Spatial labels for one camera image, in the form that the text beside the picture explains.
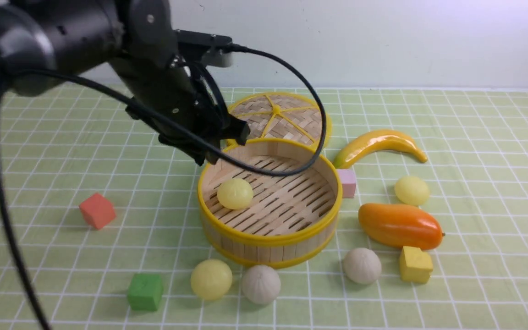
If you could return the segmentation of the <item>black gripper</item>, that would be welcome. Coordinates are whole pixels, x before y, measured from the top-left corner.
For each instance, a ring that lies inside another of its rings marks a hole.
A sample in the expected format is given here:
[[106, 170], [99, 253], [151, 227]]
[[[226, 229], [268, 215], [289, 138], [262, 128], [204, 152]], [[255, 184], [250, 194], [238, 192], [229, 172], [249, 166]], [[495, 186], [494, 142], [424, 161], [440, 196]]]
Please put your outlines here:
[[[222, 140], [245, 145], [251, 128], [246, 121], [228, 115], [221, 92], [208, 66], [226, 67], [221, 54], [183, 54], [178, 50], [125, 51], [109, 61], [133, 99], [167, 117], [185, 130], [220, 147]], [[172, 138], [172, 146], [198, 166], [219, 157], [196, 139]]]

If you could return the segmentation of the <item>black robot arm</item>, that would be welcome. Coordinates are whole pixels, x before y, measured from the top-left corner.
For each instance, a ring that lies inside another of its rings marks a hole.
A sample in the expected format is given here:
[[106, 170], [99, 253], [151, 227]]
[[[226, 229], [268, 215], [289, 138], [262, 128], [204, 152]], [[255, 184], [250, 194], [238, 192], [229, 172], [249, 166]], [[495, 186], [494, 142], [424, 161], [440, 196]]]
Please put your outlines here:
[[9, 0], [0, 5], [6, 69], [80, 75], [108, 63], [132, 93], [215, 148], [251, 130], [229, 114], [207, 66], [229, 67], [229, 36], [174, 29], [167, 0]]

